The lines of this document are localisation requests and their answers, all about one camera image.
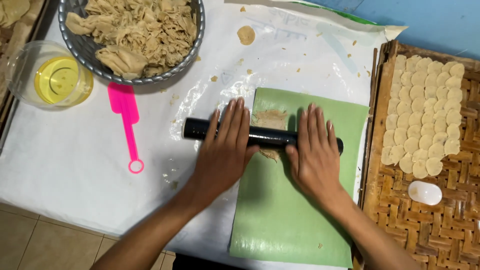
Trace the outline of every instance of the yellow oil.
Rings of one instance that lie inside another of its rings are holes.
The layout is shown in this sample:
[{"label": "yellow oil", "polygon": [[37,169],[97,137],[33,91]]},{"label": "yellow oil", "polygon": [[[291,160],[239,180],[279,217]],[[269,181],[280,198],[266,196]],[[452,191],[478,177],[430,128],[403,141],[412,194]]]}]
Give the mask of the yellow oil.
[{"label": "yellow oil", "polygon": [[34,86],[38,96],[45,102],[54,104],[64,101],[66,104],[63,105],[73,106],[90,95],[93,78],[90,72],[78,72],[75,58],[62,56],[52,58],[40,66]]}]

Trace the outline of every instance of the plastic spatula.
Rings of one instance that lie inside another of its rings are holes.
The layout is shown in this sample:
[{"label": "plastic spatula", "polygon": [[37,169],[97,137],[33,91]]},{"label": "plastic spatula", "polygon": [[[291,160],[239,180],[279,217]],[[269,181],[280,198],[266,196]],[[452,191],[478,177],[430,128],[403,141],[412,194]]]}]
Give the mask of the plastic spatula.
[{"label": "plastic spatula", "polygon": [[144,163],[138,158],[137,144],[135,143],[135,137],[133,136],[132,125],[138,123],[138,120],[140,120],[133,87],[119,85],[113,82],[109,83],[108,98],[110,99],[112,111],[121,114],[123,120],[123,128],[125,130],[125,137],[127,138],[128,151],[130,153],[128,170],[131,173],[139,173],[144,169]]}]

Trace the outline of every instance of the tile floor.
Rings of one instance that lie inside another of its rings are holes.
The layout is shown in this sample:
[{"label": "tile floor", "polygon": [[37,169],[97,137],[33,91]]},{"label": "tile floor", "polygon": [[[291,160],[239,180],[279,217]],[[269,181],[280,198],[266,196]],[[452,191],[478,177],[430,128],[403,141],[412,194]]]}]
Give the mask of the tile floor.
[{"label": "tile floor", "polygon": [[[118,238],[0,203],[0,269],[88,270]],[[171,270],[163,251],[152,270]]]}]

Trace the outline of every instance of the dough ball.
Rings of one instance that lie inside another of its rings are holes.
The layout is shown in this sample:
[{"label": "dough ball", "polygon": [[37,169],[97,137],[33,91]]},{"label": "dough ball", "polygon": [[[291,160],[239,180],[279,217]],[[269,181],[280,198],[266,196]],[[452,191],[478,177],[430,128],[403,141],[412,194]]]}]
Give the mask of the dough ball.
[{"label": "dough ball", "polygon": [[445,156],[444,146],[442,144],[436,143],[432,144],[428,149],[428,157],[443,159]]},{"label": "dough ball", "polygon": [[443,67],[442,67],[442,72],[448,72],[450,74],[450,69],[454,66],[458,64],[457,61],[452,61],[452,62],[448,62],[446,63]]},{"label": "dough ball", "polygon": [[385,121],[385,127],[387,128],[387,130],[395,130],[397,121],[398,114],[390,114],[389,116],[387,116],[387,120]]},{"label": "dough ball", "polygon": [[388,157],[393,162],[393,164],[396,165],[404,155],[405,150],[403,149],[403,145],[397,145],[390,149],[390,154],[388,154]]},{"label": "dough ball", "polygon": [[445,86],[439,86],[437,88],[437,99],[447,99],[447,94],[448,94],[448,88]]},{"label": "dough ball", "polygon": [[413,152],[419,149],[419,140],[414,137],[408,138],[405,143],[403,143],[403,148],[405,152],[413,154]]},{"label": "dough ball", "polygon": [[419,147],[423,150],[428,151],[430,146],[433,144],[433,138],[430,135],[423,135],[419,141]]},{"label": "dough ball", "polygon": [[435,124],[434,123],[426,123],[421,126],[420,134],[423,135],[431,135],[432,137],[435,135]]},{"label": "dough ball", "polygon": [[405,101],[401,101],[396,107],[396,113],[398,115],[402,115],[402,113],[404,112],[412,113],[413,112],[412,105],[409,103],[406,103]]},{"label": "dough ball", "polygon": [[423,110],[424,111],[433,111],[433,107],[435,106],[435,103],[437,103],[437,99],[436,98],[429,98],[425,101],[425,103],[423,104]]},{"label": "dough ball", "polygon": [[407,137],[420,139],[420,132],[421,127],[419,125],[413,125],[407,129]]},{"label": "dough ball", "polygon": [[412,173],[413,172],[413,162],[412,162],[412,155],[406,154],[400,162],[398,163],[400,166],[400,169],[404,173]]},{"label": "dough ball", "polygon": [[463,91],[459,88],[451,88],[448,91],[447,99],[454,100],[457,103],[460,103],[463,100]]},{"label": "dough ball", "polygon": [[395,60],[395,69],[400,69],[401,71],[406,70],[407,57],[405,55],[397,55]]},{"label": "dough ball", "polygon": [[442,172],[442,168],[444,167],[443,163],[438,158],[431,158],[425,162],[425,167],[427,168],[427,172],[431,176],[436,176]]},{"label": "dough ball", "polygon": [[425,167],[426,161],[419,160],[413,164],[413,176],[418,179],[425,178],[428,175],[427,168]]},{"label": "dough ball", "polygon": [[387,146],[396,146],[394,140],[395,130],[387,130],[384,134],[384,147]]},{"label": "dough ball", "polygon": [[411,114],[408,113],[408,112],[404,112],[404,113],[400,114],[400,116],[398,117],[398,120],[396,122],[396,126],[408,129],[408,127],[409,127],[408,121],[410,120],[410,115]]},{"label": "dough ball", "polygon": [[425,103],[425,99],[424,98],[416,98],[413,102],[412,102],[412,111],[420,111],[420,112],[423,112],[423,104]]},{"label": "dough ball", "polygon": [[447,125],[456,124],[460,125],[462,123],[462,115],[456,110],[450,110],[447,113],[447,117],[445,118]]},{"label": "dough ball", "polygon": [[394,141],[396,145],[402,145],[407,140],[407,130],[403,127],[398,127],[395,129]]},{"label": "dough ball", "polygon": [[392,84],[402,84],[402,81],[400,80],[400,77],[402,76],[403,71],[399,69],[395,69],[393,71],[393,78],[392,78]]},{"label": "dough ball", "polygon": [[426,86],[425,87],[425,99],[434,98],[437,99],[437,88],[436,86]]},{"label": "dough ball", "polygon": [[427,161],[428,159],[428,151],[422,148],[418,149],[417,151],[413,152],[412,161],[417,162],[419,160]]},{"label": "dough ball", "polygon": [[457,76],[450,77],[445,81],[445,86],[448,88],[460,88],[462,87],[462,78]]},{"label": "dough ball", "polygon": [[408,125],[413,126],[413,125],[421,125],[421,118],[423,116],[423,113],[420,111],[414,111],[409,119],[408,119]]},{"label": "dough ball", "polygon": [[425,87],[429,87],[429,86],[437,87],[437,77],[438,77],[438,74],[436,73],[428,74],[427,78],[425,79]]},{"label": "dough ball", "polygon": [[410,89],[410,98],[412,100],[416,98],[424,98],[425,97],[425,91],[423,90],[423,87],[421,86],[412,86]]},{"label": "dough ball", "polygon": [[445,110],[439,110],[433,115],[433,119],[437,120],[439,118],[446,118],[447,117],[447,111]]},{"label": "dough ball", "polygon": [[419,72],[425,72],[427,73],[428,70],[428,65],[431,64],[433,61],[431,60],[430,57],[427,58],[422,58],[420,61],[417,62],[415,65],[415,71]]},{"label": "dough ball", "polygon": [[460,141],[447,139],[445,142],[445,155],[458,154],[460,152]]},{"label": "dough ball", "polygon": [[402,89],[402,85],[392,84],[392,87],[390,88],[390,97],[398,98],[398,93],[400,92],[400,89]]},{"label": "dough ball", "polygon": [[456,110],[460,112],[462,109],[462,105],[457,102],[455,99],[449,99],[444,106],[444,110],[450,111],[450,110]]},{"label": "dough ball", "polygon": [[407,59],[406,66],[405,66],[405,67],[406,67],[406,70],[407,70],[408,72],[415,72],[415,71],[417,71],[417,70],[415,69],[415,66],[417,65],[418,61],[420,61],[420,60],[421,60],[421,57],[418,56],[418,55],[414,55],[414,56],[408,58],[408,59]]},{"label": "dough ball", "polygon": [[449,139],[459,140],[460,139],[460,129],[455,124],[450,124],[447,127],[447,134]]},{"label": "dough ball", "polygon": [[382,149],[382,158],[380,159],[380,161],[385,165],[393,164],[393,161],[388,156],[390,154],[391,149],[392,149],[391,146],[387,146]]},{"label": "dough ball", "polygon": [[412,99],[410,98],[411,86],[404,86],[400,89],[398,93],[398,98],[400,101],[405,101],[406,103],[412,104]]},{"label": "dough ball", "polygon": [[237,31],[240,43],[243,45],[250,45],[255,40],[255,31],[250,26],[246,25]]},{"label": "dough ball", "polygon": [[417,71],[412,75],[412,84],[414,86],[425,86],[425,80],[427,79],[427,72],[426,71]]},{"label": "dough ball", "polygon": [[436,133],[435,136],[433,136],[433,143],[439,143],[441,145],[445,144],[445,141],[448,139],[448,134],[446,132],[439,132]]},{"label": "dough ball", "polygon": [[446,119],[443,117],[439,117],[437,120],[435,120],[434,130],[435,130],[435,133],[446,132],[447,131]]},{"label": "dough ball", "polygon": [[431,62],[427,67],[428,74],[440,74],[444,65],[438,61]]},{"label": "dough ball", "polygon": [[442,72],[437,76],[437,86],[445,86],[445,82],[450,78],[450,73]]},{"label": "dough ball", "polygon": [[463,74],[465,73],[465,66],[463,64],[456,64],[450,68],[450,75],[457,76],[459,78],[463,78]]},{"label": "dough ball", "polygon": [[388,109],[387,109],[387,113],[388,114],[398,114],[396,112],[396,107],[398,106],[398,104],[400,103],[400,100],[397,99],[397,98],[391,98],[389,101],[388,101]]},{"label": "dough ball", "polygon": [[433,111],[432,110],[427,110],[421,117],[421,123],[426,124],[426,123],[433,123]]},{"label": "dough ball", "polygon": [[403,85],[405,86],[412,86],[412,72],[405,71],[403,72],[402,76],[400,77],[400,81],[402,82]]},{"label": "dough ball", "polygon": [[443,110],[445,103],[447,103],[446,99],[439,99],[437,103],[435,103],[435,105],[433,106],[433,110],[435,112],[438,112],[439,110]]}]

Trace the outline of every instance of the gray bowl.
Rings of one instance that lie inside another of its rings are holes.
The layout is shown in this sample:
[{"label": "gray bowl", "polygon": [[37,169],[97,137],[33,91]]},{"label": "gray bowl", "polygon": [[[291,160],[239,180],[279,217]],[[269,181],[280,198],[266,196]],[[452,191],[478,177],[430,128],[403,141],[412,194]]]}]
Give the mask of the gray bowl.
[{"label": "gray bowl", "polygon": [[102,64],[96,57],[95,52],[101,49],[101,44],[95,43],[93,37],[80,36],[72,33],[65,25],[67,14],[69,12],[77,13],[80,17],[86,18],[88,16],[85,11],[85,5],[88,0],[60,0],[59,5],[59,22],[60,31],[67,44],[67,48],[72,52],[73,56],[92,73],[105,78],[111,82],[123,85],[147,85],[166,80],[173,75],[182,71],[191,61],[196,59],[198,49],[202,43],[205,30],[205,8],[202,0],[192,0],[190,6],[192,12],[197,14],[197,38],[193,42],[193,46],[183,61],[169,71],[160,75],[149,78],[127,80],[113,74],[113,71]]}]

